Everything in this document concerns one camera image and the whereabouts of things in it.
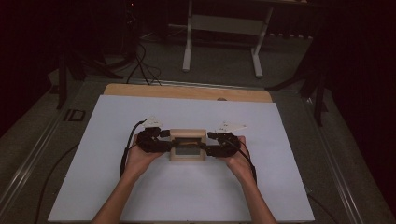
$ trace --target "table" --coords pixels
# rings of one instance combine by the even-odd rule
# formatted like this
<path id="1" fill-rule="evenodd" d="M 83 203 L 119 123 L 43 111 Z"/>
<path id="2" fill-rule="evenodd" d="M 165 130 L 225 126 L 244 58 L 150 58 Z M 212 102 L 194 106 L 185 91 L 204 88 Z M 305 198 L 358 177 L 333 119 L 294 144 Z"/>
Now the table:
<path id="1" fill-rule="evenodd" d="M 261 0 L 263 3 L 287 3 L 287 4 L 307 4 L 306 0 Z M 254 71 L 257 78 L 262 78 L 262 65 L 260 63 L 259 52 L 262 47 L 274 7 L 269 6 L 262 21 L 246 20 L 236 18 L 224 18 L 216 16 L 197 15 L 192 13 L 192 0 L 189 0 L 188 19 L 187 19 L 187 43 L 184 51 L 183 71 L 190 71 L 191 64 L 191 34 L 192 30 L 206 30 L 215 32 L 235 33 L 242 35 L 257 35 L 258 41 L 251 49 Z"/>
<path id="2" fill-rule="evenodd" d="M 218 98 L 228 101 L 214 101 Z M 276 220 L 314 220 L 276 105 L 271 102 L 265 91 L 107 86 L 92 113 L 49 221 L 93 218 L 120 178 L 120 158 L 129 132 L 142 117 L 151 115 L 163 122 L 163 129 L 213 131 L 224 120 L 237 119 L 246 124 L 245 130 L 235 134 L 247 137 L 258 186 Z M 126 222 L 249 219 L 240 185 L 224 162 L 211 157 L 205 161 L 170 162 L 167 154 L 154 161 L 135 184 L 121 217 Z"/>

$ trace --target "dark background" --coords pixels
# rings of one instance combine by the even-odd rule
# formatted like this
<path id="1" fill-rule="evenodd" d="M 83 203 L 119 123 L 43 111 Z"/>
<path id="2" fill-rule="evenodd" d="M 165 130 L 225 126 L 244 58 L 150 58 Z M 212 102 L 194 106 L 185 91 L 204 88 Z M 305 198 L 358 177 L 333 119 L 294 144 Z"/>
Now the dark background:
<path id="1" fill-rule="evenodd" d="M 269 32 L 315 36 L 309 64 L 323 69 L 329 88 L 393 214 L 396 214 L 395 1 L 313 1 L 340 7 L 277 6 Z M 50 88 L 60 40 L 91 58 L 123 54 L 125 23 L 133 18 L 163 37 L 167 24 L 185 24 L 187 1 L 6 0 L 0 5 L 0 136 Z M 197 10 L 227 13 L 203 2 Z M 251 17 L 249 6 L 240 17 Z"/>

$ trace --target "forearm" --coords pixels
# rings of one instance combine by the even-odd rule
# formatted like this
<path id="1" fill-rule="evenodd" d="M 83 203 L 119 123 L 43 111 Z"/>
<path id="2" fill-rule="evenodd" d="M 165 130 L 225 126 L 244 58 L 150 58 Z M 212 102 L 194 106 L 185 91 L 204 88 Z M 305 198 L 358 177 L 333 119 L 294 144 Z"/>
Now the forearm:
<path id="1" fill-rule="evenodd" d="M 274 216 L 263 199 L 252 176 L 240 179 L 242 190 L 247 200 L 251 221 L 254 224 L 276 223 Z"/>
<path id="2" fill-rule="evenodd" d="M 138 177 L 128 175 L 122 176 L 105 204 L 94 217 L 92 221 L 93 224 L 116 224 L 120 222 L 123 207 L 128 201 L 137 178 Z"/>

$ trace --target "black controller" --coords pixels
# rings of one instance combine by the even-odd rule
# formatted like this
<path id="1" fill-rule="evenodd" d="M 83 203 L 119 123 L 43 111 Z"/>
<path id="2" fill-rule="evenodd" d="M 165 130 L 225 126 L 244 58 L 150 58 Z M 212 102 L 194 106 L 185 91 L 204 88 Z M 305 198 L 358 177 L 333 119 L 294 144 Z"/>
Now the black controller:
<path id="1" fill-rule="evenodd" d="M 169 136 L 169 131 L 161 131 L 160 128 L 146 128 L 137 135 L 136 143 L 145 152 L 168 152 L 172 147 L 178 144 L 177 141 L 161 141 L 158 137 Z M 241 147 L 239 139 L 232 133 L 207 133 L 211 139 L 218 140 L 219 144 L 208 146 L 204 143 L 200 144 L 200 149 L 206 151 L 207 156 L 212 157 L 231 157 Z"/>
<path id="2" fill-rule="evenodd" d="M 134 135 L 135 128 L 142 124 L 144 120 L 139 121 L 133 128 L 127 147 L 124 149 L 124 153 L 121 159 L 120 165 L 120 174 L 123 174 L 125 169 L 125 162 L 128 155 L 128 150 L 130 149 L 130 142 Z M 152 152 L 169 152 L 171 151 L 172 147 L 177 146 L 180 144 L 177 140 L 173 141 L 162 141 L 158 137 L 169 137 L 170 131 L 161 131 L 158 127 L 150 127 L 146 128 L 144 131 L 140 132 L 137 137 L 135 143 L 140 146 L 145 152 L 152 153 Z M 253 163 L 251 163 L 250 157 L 248 157 L 240 148 L 241 142 L 239 141 L 238 137 L 233 135 L 232 133 L 207 133 L 207 137 L 210 139 L 214 139 L 218 141 L 218 145 L 209 146 L 205 143 L 198 142 L 198 146 L 200 149 L 206 151 L 207 156 L 212 157 L 231 157 L 235 155 L 236 152 L 240 152 L 249 162 L 251 171 L 253 173 L 253 177 L 257 183 L 256 177 L 256 168 L 254 167 Z"/>

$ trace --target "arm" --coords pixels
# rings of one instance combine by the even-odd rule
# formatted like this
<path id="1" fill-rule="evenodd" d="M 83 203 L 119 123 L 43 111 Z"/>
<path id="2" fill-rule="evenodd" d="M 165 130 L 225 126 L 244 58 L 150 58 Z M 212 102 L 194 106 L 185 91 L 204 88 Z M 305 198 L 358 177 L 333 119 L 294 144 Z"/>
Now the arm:
<path id="1" fill-rule="evenodd" d="M 240 136 L 238 138 L 241 142 L 246 142 L 244 136 Z M 242 144 L 241 149 L 248 155 L 248 150 L 244 144 Z M 221 160 L 227 163 L 227 166 L 241 183 L 252 223 L 276 223 L 274 216 L 260 193 L 260 190 L 257 188 L 248 161 L 238 152 L 229 158 L 221 158 Z"/>
<path id="2" fill-rule="evenodd" d="M 119 223 L 123 207 L 132 192 L 134 183 L 145 173 L 151 162 L 161 155 L 162 153 L 146 153 L 139 146 L 132 147 L 119 183 L 93 218 L 92 223 Z"/>

